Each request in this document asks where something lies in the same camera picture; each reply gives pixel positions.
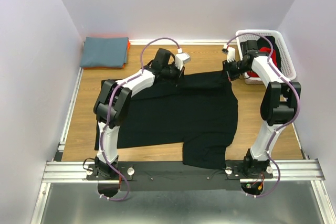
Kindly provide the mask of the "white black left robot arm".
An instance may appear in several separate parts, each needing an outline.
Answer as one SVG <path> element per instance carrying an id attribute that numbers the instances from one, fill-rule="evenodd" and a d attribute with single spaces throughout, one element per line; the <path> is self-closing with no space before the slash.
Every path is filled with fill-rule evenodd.
<path id="1" fill-rule="evenodd" d="M 100 93 L 95 102 L 93 112 L 97 120 L 97 137 L 94 159 L 97 173 L 106 178 L 121 177 L 117 170 L 118 134 L 130 108 L 131 98 L 140 91 L 153 86 L 159 81 L 177 81 L 190 62 L 190 56 L 178 49 L 177 54 L 160 48 L 153 60 L 128 78 L 102 83 Z"/>

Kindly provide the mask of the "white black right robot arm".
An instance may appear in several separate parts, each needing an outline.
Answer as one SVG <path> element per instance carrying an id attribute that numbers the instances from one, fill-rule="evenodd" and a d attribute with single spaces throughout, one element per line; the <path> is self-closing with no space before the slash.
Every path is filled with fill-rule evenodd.
<path id="1" fill-rule="evenodd" d="M 229 81 L 238 79 L 243 73 L 256 73 L 266 87 L 260 105 L 263 124 L 257 139 L 248 149 L 244 159 L 237 163 L 238 173 L 246 178 L 256 178 L 267 173 L 272 162 L 271 152 L 282 131 L 297 118 L 300 111 L 301 84 L 292 82 L 274 64 L 273 45 L 269 51 L 260 50 L 248 42 L 241 60 L 235 60 L 235 49 L 223 46 L 227 59 L 223 70 Z"/>

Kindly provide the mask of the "black t-shirt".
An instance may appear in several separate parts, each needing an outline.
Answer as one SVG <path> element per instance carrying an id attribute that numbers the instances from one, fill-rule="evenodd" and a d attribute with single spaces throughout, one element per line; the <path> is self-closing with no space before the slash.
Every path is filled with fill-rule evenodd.
<path id="1" fill-rule="evenodd" d="M 131 99 L 117 147 L 183 143 L 183 164 L 223 169 L 237 123 L 238 102 L 224 73 L 189 74 L 179 84 L 163 81 Z"/>

